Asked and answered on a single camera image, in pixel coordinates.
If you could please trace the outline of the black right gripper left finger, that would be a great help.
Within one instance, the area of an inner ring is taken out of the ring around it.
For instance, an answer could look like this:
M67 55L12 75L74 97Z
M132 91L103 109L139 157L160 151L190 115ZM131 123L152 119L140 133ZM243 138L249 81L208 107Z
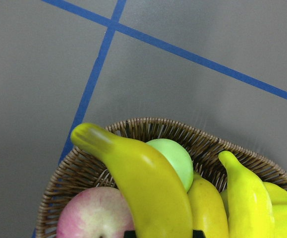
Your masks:
M125 231L123 237L124 238L136 238L136 232L135 230Z

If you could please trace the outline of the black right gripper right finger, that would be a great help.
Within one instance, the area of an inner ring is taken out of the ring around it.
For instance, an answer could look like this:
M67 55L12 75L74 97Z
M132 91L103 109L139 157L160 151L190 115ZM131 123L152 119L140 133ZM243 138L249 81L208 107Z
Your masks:
M202 230L193 230L192 237L193 238L205 238L205 234Z

